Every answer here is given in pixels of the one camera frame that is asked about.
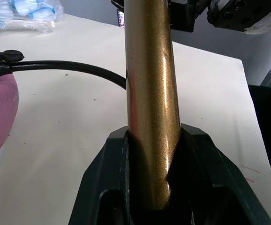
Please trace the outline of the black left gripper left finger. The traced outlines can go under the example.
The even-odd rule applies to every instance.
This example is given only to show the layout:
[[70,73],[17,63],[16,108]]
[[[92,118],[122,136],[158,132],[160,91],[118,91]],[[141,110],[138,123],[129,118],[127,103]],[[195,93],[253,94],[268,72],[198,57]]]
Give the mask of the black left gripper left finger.
[[129,225],[127,127],[113,131],[83,174],[70,225]]

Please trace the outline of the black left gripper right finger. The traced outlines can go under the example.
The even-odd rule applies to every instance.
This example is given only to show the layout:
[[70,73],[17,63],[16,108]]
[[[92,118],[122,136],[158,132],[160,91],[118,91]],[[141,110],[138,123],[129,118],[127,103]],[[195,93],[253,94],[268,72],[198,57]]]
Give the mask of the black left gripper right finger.
[[182,163],[194,225],[271,225],[240,169],[199,128],[182,124]]

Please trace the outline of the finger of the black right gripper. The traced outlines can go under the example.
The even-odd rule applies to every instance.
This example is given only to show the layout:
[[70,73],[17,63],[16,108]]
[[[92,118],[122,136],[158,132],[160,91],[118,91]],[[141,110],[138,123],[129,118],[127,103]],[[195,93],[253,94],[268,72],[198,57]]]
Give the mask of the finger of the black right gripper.
[[124,0],[111,0],[111,3],[118,9],[124,9]]
[[193,32],[196,18],[206,9],[205,0],[168,1],[172,30]]

